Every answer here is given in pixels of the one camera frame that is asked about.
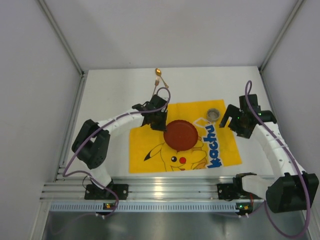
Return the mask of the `red round plate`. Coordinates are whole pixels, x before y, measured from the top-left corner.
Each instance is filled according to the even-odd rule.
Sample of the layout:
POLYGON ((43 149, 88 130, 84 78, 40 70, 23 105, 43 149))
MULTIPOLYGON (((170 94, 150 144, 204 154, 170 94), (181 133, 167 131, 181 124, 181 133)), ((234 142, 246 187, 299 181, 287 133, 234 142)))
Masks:
POLYGON ((163 133, 165 143, 178 152, 192 149, 198 141, 198 131, 186 120, 174 120, 166 125, 163 133))

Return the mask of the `yellow Pikachu placemat cloth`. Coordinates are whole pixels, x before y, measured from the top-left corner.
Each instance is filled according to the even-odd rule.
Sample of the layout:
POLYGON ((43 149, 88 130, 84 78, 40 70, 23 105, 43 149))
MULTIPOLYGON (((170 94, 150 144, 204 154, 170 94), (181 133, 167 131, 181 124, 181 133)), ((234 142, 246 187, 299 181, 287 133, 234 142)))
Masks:
POLYGON ((232 131, 220 128, 219 121, 207 120, 207 111, 211 108, 222 114, 226 111, 222 99, 168 106, 166 126, 175 120, 185 120, 198 132, 198 141, 189 150, 172 149, 165 143, 164 132, 152 130, 149 125, 133 128, 129 134, 129 172, 182 172, 241 165, 242 159, 232 131))

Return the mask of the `gold fork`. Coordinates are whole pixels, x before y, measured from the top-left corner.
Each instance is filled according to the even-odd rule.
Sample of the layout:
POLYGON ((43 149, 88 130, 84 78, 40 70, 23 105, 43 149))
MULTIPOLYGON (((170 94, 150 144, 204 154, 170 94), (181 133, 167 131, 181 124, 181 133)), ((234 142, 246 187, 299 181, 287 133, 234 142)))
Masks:
POLYGON ((156 76, 155 78, 155 82, 154 82, 154 89, 153 89, 153 92, 152 92, 152 96, 156 93, 156 89, 158 87, 158 85, 160 84, 160 76, 156 76))

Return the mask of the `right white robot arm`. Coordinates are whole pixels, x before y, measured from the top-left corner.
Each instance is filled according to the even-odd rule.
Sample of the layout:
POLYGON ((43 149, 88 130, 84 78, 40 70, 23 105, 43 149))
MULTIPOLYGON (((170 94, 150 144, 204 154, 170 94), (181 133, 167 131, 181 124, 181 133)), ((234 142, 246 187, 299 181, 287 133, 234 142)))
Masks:
POLYGON ((255 139, 270 163, 274 181, 255 173, 239 173, 233 185, 240 194, 251 193, 266 201, 273 213, 306 210, 319 186, 314 173, 307 173, 289 156, 289 148, 270 110, 262 110, 256 94, 239 97, 239 106, 229 104, 219 127, 228 126, 238 137, 255 139))

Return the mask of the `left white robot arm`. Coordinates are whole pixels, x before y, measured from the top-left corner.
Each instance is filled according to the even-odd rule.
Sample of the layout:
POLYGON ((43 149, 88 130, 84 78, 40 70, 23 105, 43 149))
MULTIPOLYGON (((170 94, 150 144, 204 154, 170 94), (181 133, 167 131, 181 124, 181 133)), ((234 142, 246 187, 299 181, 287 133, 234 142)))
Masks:
POLYGON ((83 123, 71 150, 89 169, 88 176, 97 188, 110 189, 113 182, 104 166, 111 139, 145 125, 154 131, 166 131, 169 101, 155 94, 119 116, 98 122, 88 119, 83 123))

